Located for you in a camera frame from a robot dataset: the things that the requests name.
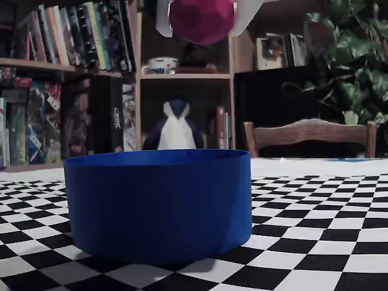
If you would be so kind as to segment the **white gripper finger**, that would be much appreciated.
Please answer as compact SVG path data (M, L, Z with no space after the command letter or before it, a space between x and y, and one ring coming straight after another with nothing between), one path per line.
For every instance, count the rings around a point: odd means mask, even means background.
M235 22L230 34L240 35L254 19L263 3L263 0L236 0Z

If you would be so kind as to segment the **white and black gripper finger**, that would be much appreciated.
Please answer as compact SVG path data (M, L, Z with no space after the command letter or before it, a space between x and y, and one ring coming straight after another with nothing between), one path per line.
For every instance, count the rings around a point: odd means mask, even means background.
M169 20L169 7L169 0L158 0L156 6L155 28L163 37L166 38L171 38L173 36L173 30L170 26Z

